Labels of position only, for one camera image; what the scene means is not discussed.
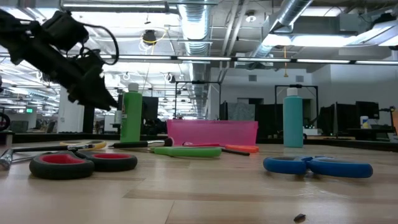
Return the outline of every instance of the wooden table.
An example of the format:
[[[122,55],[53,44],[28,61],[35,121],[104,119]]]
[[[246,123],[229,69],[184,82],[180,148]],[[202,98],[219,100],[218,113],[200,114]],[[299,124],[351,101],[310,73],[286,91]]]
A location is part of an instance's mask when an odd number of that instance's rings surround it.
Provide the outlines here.
[[[135,170],[66,181],[37,179],[28,162],[13,164],[0,176],[0,223],[280,224],[293,223],[299,213],[307,215],[305,223],[398,222],[398,154],[330,146],[260,150],[219,159],[134,152]],[[303,154],[367,161],[374,175],[300,178],[267,173],[262,166],[267,156]]]

